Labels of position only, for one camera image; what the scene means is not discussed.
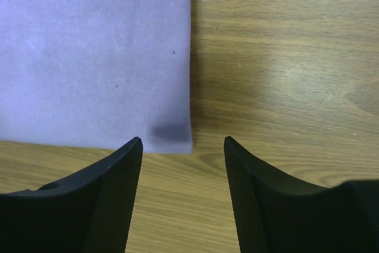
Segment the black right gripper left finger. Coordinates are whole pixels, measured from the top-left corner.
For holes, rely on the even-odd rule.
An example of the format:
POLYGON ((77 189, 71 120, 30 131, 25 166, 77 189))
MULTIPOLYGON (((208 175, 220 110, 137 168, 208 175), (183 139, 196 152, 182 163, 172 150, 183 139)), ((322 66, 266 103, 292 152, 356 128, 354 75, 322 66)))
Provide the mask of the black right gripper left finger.
POLYGON ((142 156, 135 137, 37 190, 1 194, 1 252, 124 252, 142 156))

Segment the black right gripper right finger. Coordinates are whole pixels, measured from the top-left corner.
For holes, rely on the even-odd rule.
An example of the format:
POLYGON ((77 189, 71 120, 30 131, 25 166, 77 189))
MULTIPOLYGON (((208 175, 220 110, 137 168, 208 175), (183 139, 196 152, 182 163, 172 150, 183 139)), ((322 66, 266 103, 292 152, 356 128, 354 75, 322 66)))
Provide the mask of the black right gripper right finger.
POLYGON ((241 252, 377 252, 378 181, 321 187, 268 164, 234 138, 224 157, 241 252))

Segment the purple t shirt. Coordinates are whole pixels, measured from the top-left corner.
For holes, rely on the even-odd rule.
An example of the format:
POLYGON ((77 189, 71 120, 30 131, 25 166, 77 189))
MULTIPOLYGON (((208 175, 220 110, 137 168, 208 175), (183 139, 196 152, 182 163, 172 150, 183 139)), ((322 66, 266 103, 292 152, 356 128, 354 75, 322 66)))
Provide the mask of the purple t shirt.
POLYGON ((1 0, 1 139, 190 153, 190 0, 1 0))

